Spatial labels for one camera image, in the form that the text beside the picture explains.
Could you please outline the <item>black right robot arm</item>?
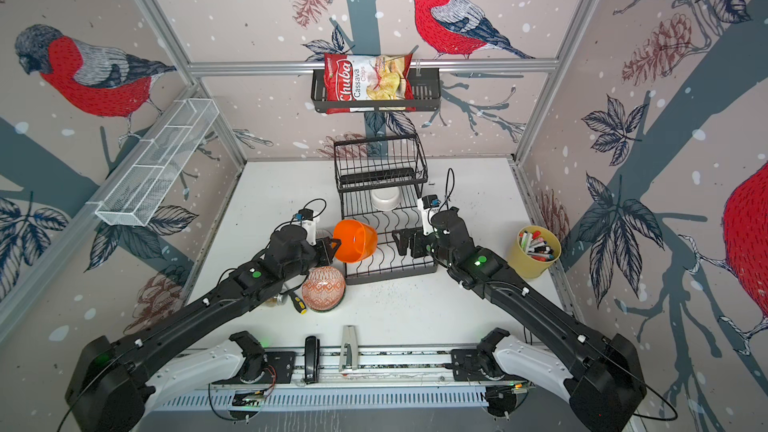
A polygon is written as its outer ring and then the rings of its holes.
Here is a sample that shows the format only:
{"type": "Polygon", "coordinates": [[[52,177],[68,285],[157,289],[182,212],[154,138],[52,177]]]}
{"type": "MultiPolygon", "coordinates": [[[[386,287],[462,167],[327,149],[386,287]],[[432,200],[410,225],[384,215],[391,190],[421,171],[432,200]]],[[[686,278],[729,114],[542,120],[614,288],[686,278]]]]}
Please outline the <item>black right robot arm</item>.
{"type": "Polygon", "coordinates": [[[453,351],[457,380],[519,377],[567,402],[589,430],[623,430],[648,391],[636,348],[624,336],[608,338],[558,308],[505,259],[475,244],[457,208],[434,214],[430,224],[430,233],[394,231],[398,252],[434,259],[461,287],[512,316],[540,341],[527,344],[495,328],[475,349],[453,351]]]}

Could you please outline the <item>red patterned ceramic bowl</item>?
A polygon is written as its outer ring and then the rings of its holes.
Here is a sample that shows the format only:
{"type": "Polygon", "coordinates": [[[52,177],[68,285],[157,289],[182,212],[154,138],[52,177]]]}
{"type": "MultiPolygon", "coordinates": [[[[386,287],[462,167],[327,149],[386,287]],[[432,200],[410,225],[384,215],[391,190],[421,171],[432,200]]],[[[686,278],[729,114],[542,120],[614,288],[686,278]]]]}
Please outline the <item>red patterned ceramic bowl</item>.
{"type": "Polygon", "coordinates": [[[301,287],[305,305],[316,312],[334,309],[341,303],[345,293],[345,277],[339,269],[332,266],[312,269],[301,287]]]}

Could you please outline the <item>orange plastic bowl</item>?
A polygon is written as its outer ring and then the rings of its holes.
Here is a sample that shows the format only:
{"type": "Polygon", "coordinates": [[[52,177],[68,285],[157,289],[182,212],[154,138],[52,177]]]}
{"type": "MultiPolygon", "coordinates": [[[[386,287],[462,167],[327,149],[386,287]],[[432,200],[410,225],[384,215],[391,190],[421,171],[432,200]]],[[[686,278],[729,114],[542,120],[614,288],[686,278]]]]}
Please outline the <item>orange plastic bowl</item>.
{"type": "Polygon", "coordinates": [[[333,238],[340,242],[335,258],[346,264],[363,261],[374,254],[378,233],[356,220],[342,220],[334,228],[333,238]]]}

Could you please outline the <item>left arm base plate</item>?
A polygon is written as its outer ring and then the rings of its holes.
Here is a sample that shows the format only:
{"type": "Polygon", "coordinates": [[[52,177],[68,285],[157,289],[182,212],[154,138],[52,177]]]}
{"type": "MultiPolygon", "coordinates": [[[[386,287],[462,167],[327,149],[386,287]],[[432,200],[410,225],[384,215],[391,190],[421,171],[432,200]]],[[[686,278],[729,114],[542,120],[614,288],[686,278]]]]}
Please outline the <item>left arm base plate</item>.
{"type": "Polygon", "coordinates": [[[254,360],[246,362],[236,375],[214,382],[214,385],[269,386],[289,384],[292,381],[297,354],[292,351],[267,350],[259,365],[254,360]]]}

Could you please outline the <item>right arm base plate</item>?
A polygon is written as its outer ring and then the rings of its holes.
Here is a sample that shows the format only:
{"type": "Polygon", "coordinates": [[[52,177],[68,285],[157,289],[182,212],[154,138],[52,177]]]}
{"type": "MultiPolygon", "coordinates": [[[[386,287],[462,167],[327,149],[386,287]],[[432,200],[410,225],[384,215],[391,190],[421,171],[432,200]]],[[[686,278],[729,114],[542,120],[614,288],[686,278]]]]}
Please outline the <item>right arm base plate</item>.
{"type": "Polygon", "coordinates": [[[445,367],[457,382],[527,382],[523,377],[503,372],[498,364],[476,349],[452,349],[445,367]]]}

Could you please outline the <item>white ceramic bowl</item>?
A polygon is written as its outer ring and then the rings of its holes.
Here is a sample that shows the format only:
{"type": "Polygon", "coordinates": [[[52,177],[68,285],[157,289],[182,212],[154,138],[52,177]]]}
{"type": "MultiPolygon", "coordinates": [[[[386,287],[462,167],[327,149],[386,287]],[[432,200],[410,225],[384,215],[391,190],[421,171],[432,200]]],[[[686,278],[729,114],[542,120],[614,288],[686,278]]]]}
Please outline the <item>white ceramic bowl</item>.
{"type": "Polygon", "coordinates": [[[401,200],[399,187],[377,188],[370,191],[373,207],[382,212],[393,211],[401,200]]]}

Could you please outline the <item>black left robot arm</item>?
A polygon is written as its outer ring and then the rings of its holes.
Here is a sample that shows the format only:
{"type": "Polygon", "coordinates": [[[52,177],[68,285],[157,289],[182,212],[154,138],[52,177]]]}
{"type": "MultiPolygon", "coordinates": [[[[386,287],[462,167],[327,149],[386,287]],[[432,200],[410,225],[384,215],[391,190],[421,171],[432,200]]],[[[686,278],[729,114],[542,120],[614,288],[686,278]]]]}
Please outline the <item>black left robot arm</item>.
{"type": "Polygon", "coordinates": [[[235,376],[256,381],[265,352],[248,332],[236,332],[206,351],[186,349],[222,325],[277,296],[285,282],[333,261],[341,242],[307,240],[299,225],[272,233],[268,246],[233,269],[196,301],[115,342],[100,336],[80,353],[65,400],[83,431],[130,431],[154,408],[235,376]]]}

